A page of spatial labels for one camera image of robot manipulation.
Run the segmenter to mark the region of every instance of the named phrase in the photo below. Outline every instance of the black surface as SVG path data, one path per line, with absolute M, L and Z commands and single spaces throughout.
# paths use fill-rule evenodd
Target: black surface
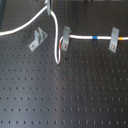
M 8 0 L 2 31 L 31 19 L 43 2 Z M 128 3 L 55 2 L 59 38 L 73 34 L 128 36 Z M 49 38 L 31 53 L 34 30 Z M 70 40 L 61 65 L 54 60 L 54 20 L 45 11 L 26 29 L 0 37 L 0 128 L 127 128 L 128 41 L 109 51 L 106 40 Z

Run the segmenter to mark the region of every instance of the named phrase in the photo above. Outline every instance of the wire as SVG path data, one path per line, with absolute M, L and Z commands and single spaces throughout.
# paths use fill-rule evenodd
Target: wire
M 61 59 L 61 43 L 59 43 L 59 58 L 57 55 L 57 46 L 58 46 L 58 21 L 56 18 L 56 15 L 53 11 L 51 11 L 51 15 L 55 21 L 55 45 L 54 45 L 54 57 L 55 57 L 55 61 L 57 64 L 60 63 L 60 59 Z
M 5 36 L 5 35 L 9 35 L 9 34 L 13 34 L 15 32 L 18 32 L 22 29 L 24 29 L 25 27 L 27 27 L 28 25 L 30 25 L 38 16 L 40 16 L 45 10 L 47 9 L 47 6 L 45 6 L 43 9 L 41 9 L 30 21 L 28 21 L 26 24 L 14 29 L 14 30 L 10 30 L 10 31 L 6 31 L 6 32 L 0 32 L 0 36 Z

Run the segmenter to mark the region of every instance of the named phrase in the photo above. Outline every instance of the metal clip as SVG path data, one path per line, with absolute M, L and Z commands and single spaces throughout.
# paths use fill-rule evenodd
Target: metal clip
M 113 27 L 112 33 L 111 33 L 111 41 L 109 44 L 109 50 L 114 53 L 116 53 L 118 37 L 119 37 L 119 29 Z
M 42 31 L 42 29 L 38 28 L 39 33 L 35 30 L 35 40 L 29 45 L 29 49 L 31 52 L 33 52 L 47 37 L 47 33 L 45 31 Z
M 53 0 L 45 0 L 45 4 L 47 4 L 47 13 L 50 15 L 53 10 Z
M 71 34 L 70 27 L 65 26 L 63 30 L 63 42 L 61 49 L 63 51 L 67 51 L 69 45 L 69 34 Z

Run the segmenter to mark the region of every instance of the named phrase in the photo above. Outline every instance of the white cable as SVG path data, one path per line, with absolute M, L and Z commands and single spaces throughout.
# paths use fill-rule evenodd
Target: white cable
M 27 27 L 28 25 L 30 25 L 39 15 L 41 15 L 45 10 L 47 9 L 47 6 L 45 6 L 43 9 L 41 9 L 30 21 L 28 21 L 26 24 L 16 28 L 16 29 L 13 29 L 13 30 L 10 30 L 10 31 L 6 31 L 6 32 L 0 32 L 0 36 L 4 36 L 4 35 L 9 35 L 9 34 L 12 34 L 12 33 L 15 33 L 15 32 L 18 32 L 20 30 L 22 30 L 23 28 Z
M 110 36 L 97 36 L 97 39 L 100 39 L 100 40 L 111 40 L 111 37 Z
M 77 36 L 77 35 L 69 35 L 70 38 L 75 38 L 75 39 L 92 39 L 92 36 Z
M 55 45 L 54 45 L 54 57 L 55 57 L 55 61 L 57 64 L 60 63 L 60 58 L 61 58 L 61 49 L 59 48 L 59 59 L 58 59 L 58 55 L 57 55 L 57 46 L 58 46 L 58 21 L 56 18 L 56 15 L 53 11 L 51 11 L 51 15 L 55 21 Z
M 128 40 L 128 37 L 122 37 L 122 40 Z

